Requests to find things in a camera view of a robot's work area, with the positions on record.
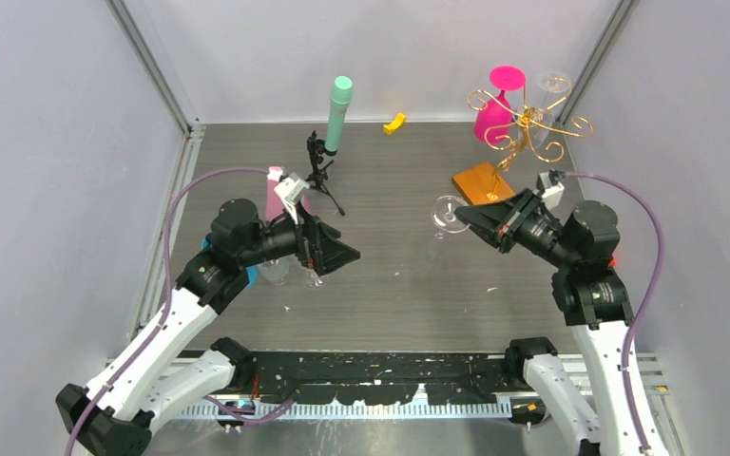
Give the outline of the clear ribbed wine glass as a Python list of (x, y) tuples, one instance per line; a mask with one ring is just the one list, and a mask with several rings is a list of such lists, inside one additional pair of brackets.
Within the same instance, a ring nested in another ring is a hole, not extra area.
[(265, 280), (272, 285), (280, 286), (287, 282), (290, 264), (288, 259), (280, 258), (262, 262), (257, 268)]

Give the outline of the clear flute wine glass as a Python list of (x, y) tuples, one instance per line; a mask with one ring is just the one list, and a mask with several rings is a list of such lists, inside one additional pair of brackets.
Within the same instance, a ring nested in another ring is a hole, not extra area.
[(460, 220), (455, 214), (458, 208), (468, 206), (469, 204), (464, 199), (453, 195), (441, 196), (436, 199), (431, 210), (431, 220), (435, 232), (428, 244), (427, 254), (429, 259), (438, 257), (443, 242), (449, 235), (460, 234), (469, 229), (469, 225)]

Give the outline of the pink wine glass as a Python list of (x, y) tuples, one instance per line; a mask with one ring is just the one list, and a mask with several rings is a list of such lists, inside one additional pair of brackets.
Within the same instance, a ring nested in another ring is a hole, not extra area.
[(474, 104), (477, 115), (473, 134), (483, 143), (497, 145), (509, 134), (514, 121), (511, 106), (506, 98), (508, 91), (516, 91), (526, 83), (525, 73), (516, 66), (497, 66), (489, 73), (490, 84), (499, 90), (496, 95), (477, 94)]

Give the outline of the clear tall wine glass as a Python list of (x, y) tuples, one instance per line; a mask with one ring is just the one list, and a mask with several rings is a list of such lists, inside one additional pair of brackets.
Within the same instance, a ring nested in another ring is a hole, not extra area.
[[(537, 122), (546, 126), (553, 126), (555, 117), (560, 112), (559, 109), (562, 109), (563, 102), (550, 110), (546, 110), (546, 108), (558, 102), (565, 95), (568, 95), (570, 88), (570, 77), (561, 70), (547, 70), (541, 72), (535, 77), (535, 80), (532, 83), (526, 86), (527, 105), (537, 109), (537, 112), (539, 113), (539, 117), (536, 119)], [(522, 114), (524, 111), (523, 101), (519, 102), (514, 107), (517, 114), (514, 115), (514, 120), (518, 118), (518, 114)], [(529, 129), (531, 144), (533, 147), (537, 150), (543, 148), (542, 146), (548, 138), (549, 131), (533, 124), (530, 125)], [(511, 132), (513, 134), (513, 139), (515, 140), (515, 147), (524, 139), (524, 134), (518, 125), (513, 126)]]

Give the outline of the blue wine glass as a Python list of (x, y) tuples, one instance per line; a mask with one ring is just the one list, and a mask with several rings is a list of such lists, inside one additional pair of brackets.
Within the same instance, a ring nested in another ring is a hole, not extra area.
[[(209, 247), (210, 247), (210, 241), (209, 241), (208, 237), (205, 237), (202, 240), (201, 248), (204, 250), (204, 249), (207, 249)], [(258, 270), (256, 269), (255, 266), (250, 266), (250, 267), (247, 267), (245, 269), (245, 271), (246, 271), (247, 276), (248, 276), (248, 285), (247, 285), (247, 288), (250, 288), (251, 286), (253, 286), (256, 283), (256, 281), (257, 281), (257, 279), (259, 277)]]

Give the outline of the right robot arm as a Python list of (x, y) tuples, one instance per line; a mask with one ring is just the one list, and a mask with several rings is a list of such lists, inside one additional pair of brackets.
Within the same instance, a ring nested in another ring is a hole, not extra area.
[(634, 313), (612, 265), (620, 234), (608, 206), (580, 202), (566, 222), (526, 189), (510, 199), (463, 206), (453, 215), (501, 253), (521, 246), (555, 267), (552, 296), (582, 355), (593, 400), (588, 402), (544, 337), (515, 339), (505, 377), (532, 388), (573, 455), (665, 455), (630, 339)]

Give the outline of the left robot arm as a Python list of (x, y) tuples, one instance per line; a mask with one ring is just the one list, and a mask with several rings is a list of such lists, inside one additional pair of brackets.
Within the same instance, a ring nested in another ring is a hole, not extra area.
[(254, 356), (228, 337), (188, 367), (163, 373), (247, 288), (248, 268), (294, 256), (328, 275), (360, 258), (340, 236), (303, 207), (296, 218), (265, 222), (253, 201), (227, 201), (212, 220), (206, 246), (175, 279), (153, 322), (85, 386), (68, 384), (58, 393), (55, 403), (70, 437), (93, 455), (141, 455), (165, 423), (203, 396), (246, 391)]

